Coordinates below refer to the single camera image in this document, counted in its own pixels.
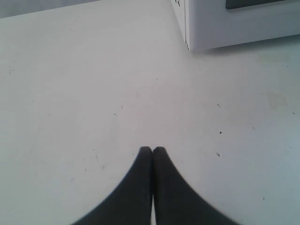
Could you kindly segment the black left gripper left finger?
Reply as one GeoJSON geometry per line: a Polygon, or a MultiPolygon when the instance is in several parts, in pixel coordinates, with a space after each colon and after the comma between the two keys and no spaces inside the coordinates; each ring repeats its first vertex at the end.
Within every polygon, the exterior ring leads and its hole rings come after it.
{"type": "Polygon", "coordinates": [[[75,225],[150,225],[153,194],[153,154],[141,147],[119,185],[75,225]]]}

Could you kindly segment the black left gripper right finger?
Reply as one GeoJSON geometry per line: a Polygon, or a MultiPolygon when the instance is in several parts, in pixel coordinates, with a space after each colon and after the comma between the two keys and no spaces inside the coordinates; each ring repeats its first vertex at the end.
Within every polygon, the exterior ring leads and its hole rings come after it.
{"type": "Polygon", "coordinates": [[[153,150],[157,225],[237,224],[202,199],[184,180],[164,147],[153,150]]]}

